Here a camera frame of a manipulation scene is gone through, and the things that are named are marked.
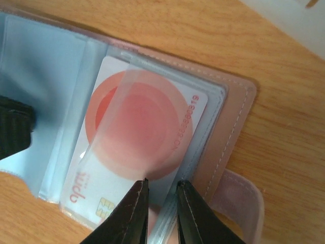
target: wallet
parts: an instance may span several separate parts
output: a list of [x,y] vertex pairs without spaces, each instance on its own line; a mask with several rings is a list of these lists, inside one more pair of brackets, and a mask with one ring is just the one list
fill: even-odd
[[178,243],[176,188],[190,180],[258,243],[261,192],[226,169],[253,104],[244,78],[0,4],[0,96],[30,106],[29,148],[0,161],[35,197],[90,229],[149,179],[149,243]]

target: wood grain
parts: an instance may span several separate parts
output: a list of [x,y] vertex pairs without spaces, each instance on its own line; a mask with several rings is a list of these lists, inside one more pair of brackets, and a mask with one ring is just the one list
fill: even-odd
[[[256,80],[228,168],[263,192],[262,243],[325,242],[325,62],[238,0],[15,0]],[[0,174],[0,243],[79,243],[89,230]]]

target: card chip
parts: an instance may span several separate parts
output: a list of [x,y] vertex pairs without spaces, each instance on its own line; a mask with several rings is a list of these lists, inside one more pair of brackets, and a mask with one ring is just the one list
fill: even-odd
[[114,203],[102,197],[98,204],[96,215],[102,219],[106,219],[112,213],[114,207]]

